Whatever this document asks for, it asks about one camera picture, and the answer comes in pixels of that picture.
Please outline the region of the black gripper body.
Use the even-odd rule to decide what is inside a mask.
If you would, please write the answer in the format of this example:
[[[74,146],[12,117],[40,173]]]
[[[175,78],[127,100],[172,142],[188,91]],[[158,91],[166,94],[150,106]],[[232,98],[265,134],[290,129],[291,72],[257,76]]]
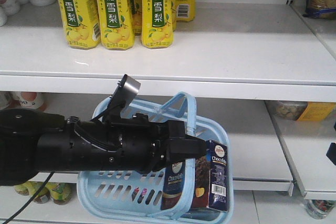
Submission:
[[[132,119],[102,123],[78,121],[64,152],[66,170],[135,170],[156,172],[184,157],[176,154],[178,141],[185,138],[184,122],[149,122],[137,114]]]

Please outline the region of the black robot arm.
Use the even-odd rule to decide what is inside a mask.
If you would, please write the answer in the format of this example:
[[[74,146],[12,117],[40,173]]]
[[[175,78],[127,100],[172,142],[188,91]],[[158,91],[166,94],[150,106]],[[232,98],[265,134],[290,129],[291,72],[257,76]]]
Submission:
[[[206,143],[182,121],[150,122],[144,114],[81,121],[31,109],[1,112],[1,185],[22,184],[40,172],[134,170],[157,172],[206,154]]]

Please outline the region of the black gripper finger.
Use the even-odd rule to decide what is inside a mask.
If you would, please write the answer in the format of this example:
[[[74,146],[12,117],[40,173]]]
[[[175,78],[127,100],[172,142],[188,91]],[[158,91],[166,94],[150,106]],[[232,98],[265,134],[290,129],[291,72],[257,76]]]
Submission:
[[[186,159],[201,158],[206,155],[206,149],[206,142],[200,138],[171,138],[167,144],[165,167]]]

